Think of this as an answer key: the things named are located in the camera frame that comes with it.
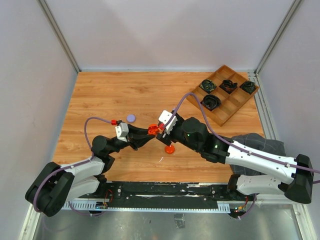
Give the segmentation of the orange earbud case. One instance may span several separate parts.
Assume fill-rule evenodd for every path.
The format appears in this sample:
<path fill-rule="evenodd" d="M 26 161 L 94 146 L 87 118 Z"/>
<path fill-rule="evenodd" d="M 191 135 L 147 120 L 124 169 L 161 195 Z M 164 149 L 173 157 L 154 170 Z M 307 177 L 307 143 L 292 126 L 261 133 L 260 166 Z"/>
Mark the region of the orange earbud case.
<path fill-rule="evenodd" d="M 157 124 L 150 124 L 147 130 L 147 134 L 150 136 L 156 136 L 160 132 L 161 128 Z"/>
<path fill-rule="evenodd" d="M 173 145 L 165 146 L 164 151 L 167 154 L 173 154 L 175 152 L 175 147 Z"/>

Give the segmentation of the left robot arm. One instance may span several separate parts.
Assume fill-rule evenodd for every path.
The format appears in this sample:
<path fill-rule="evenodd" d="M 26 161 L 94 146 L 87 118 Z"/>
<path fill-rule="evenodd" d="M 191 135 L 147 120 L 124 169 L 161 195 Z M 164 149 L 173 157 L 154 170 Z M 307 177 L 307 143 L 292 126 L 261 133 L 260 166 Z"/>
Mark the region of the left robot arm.
<path fill-rule="evenodd" d="M 25 200 L 36 212 L 52 217 L 65 203 L 77 197 L 86 194 L 103 197 L 107 185 L 100 177 L 115 161 L 111 154 L 126 147 L 138 150 L 155 138 L 158 130 L 152 126 L 144 129 L 122 122 L 115 127 L 115 133 L 113 138 L 96 136 L 90 148 L 91 156 L 84 160 L 64 165 L 47 163 L 26 191 Z"/>

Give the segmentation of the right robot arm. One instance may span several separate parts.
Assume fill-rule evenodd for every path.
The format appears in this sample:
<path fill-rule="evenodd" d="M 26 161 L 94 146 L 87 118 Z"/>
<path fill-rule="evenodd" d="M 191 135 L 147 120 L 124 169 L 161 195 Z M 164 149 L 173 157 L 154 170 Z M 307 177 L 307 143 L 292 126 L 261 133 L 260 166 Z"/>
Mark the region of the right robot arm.
<path fill-rule="evenodd" d="M 245 167 L 260 173 L 254 176 L 232 175 L 226 188 L 230 199 L 271 194 L 283 195 L 296 203 L 311 203 L 314 174 L 308 156 L 279 156 L 245 146 L 209 133 L 207 126 L 194 117 L 178 119 L 165 112 L 158 121 L 162 133 L 157 135 L 157 139 L 167 146 L 179 142 L 208 162 Z"/>

